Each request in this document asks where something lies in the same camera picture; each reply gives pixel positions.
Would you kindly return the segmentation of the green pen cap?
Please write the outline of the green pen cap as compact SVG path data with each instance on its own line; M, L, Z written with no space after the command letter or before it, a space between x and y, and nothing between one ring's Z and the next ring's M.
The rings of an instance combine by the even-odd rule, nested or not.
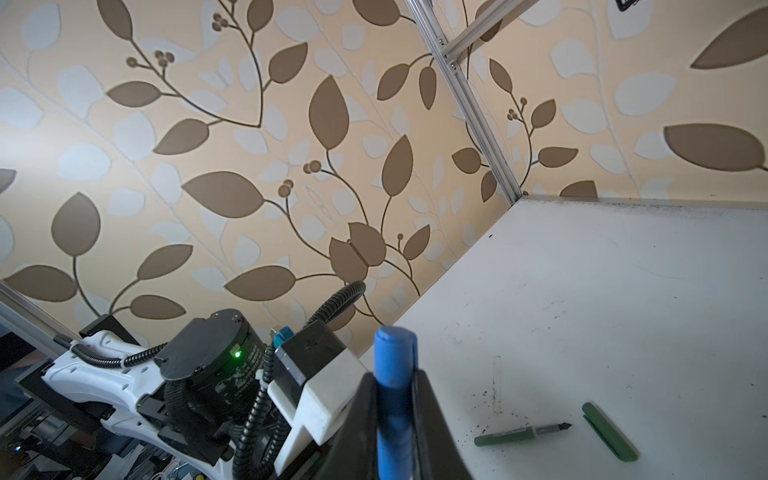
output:
M640 455L635 447L597 405L592 402L584 403L582 413L603 444L619 461L632 463L639 459Z

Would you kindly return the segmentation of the aluminium cage frame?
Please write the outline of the aluminium cage frame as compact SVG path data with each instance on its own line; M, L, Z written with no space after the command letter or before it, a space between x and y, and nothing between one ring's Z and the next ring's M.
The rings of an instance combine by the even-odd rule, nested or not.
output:
M472 92L466 74L462 70L461 56L495 23L502 21L505 15L521 5L520 1L494 1L460 34L453 39L448 39L430 1L407 3L426 46L432 53L462 112L470 137L478 144L480 153L497 181L498 189L509 205L514 205L522 198L522 190L502 153L500 142L497 141L480 103Z

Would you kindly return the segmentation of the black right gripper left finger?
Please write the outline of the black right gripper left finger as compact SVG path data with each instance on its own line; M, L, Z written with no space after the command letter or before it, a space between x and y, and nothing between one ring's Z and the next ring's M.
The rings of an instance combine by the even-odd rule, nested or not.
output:
M377 466L377 382L363 375L346 419L337 432L325 462L315 475L321 480L373 480Z

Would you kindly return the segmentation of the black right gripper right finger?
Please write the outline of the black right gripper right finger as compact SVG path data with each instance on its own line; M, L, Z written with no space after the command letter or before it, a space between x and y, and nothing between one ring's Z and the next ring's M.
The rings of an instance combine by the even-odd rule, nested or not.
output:
M413 478L471 480L424 370L414 372L411 403Z

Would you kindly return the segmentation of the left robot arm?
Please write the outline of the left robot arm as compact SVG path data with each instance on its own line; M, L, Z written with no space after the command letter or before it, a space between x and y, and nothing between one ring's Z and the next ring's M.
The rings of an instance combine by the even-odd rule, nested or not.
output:
M364 295L356 281L299 330L257 334L224 309L148 349L109 331L64 335L43 382L75 404L105 408L101 425L178 456L211 479L272 479L342 426L365 369L331 330Z

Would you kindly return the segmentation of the green fountain pen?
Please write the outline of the green fountain pen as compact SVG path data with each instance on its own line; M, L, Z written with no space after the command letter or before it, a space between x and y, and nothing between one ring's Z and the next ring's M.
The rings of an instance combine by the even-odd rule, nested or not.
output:
M506 432L499 432L475 437L473 443L476 447L495 446L510 443L519 443L536 440L538 437L567 431L572 427L571 423L563 422L543 426L526 426Z

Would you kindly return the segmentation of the blue pen cap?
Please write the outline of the blue pen cap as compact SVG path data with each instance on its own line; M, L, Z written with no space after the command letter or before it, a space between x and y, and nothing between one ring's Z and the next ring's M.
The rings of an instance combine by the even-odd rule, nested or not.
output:
M374 339L377 462L380 479L412 478L411 382L418 366L416 335L383 326Z

